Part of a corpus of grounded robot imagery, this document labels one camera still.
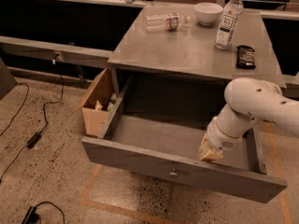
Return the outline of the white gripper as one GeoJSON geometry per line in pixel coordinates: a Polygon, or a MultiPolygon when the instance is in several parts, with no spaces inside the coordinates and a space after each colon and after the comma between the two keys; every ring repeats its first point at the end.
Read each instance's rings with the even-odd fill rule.
{"type": "Polygon", "coordinates": [[[217,161],[223,158],[223,151],[230,151],[242,142],[241,137],[233,138],[223,133],[217,125],[217,118],[214,117],[207,125],[198,150],[200,161],[217,161]]]}

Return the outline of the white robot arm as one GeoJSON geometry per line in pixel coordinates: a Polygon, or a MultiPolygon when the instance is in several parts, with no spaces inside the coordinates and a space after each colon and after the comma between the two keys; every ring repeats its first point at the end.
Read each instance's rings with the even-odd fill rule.
{"type": "Polygon", "coordinates": [[[239,77],[226,86],[224,99],[226,105],[207,125],[198,151],[200,161],[222,159],[261,120],[299,135],[299,102],[283,96],[275,83],[239,77]]]}

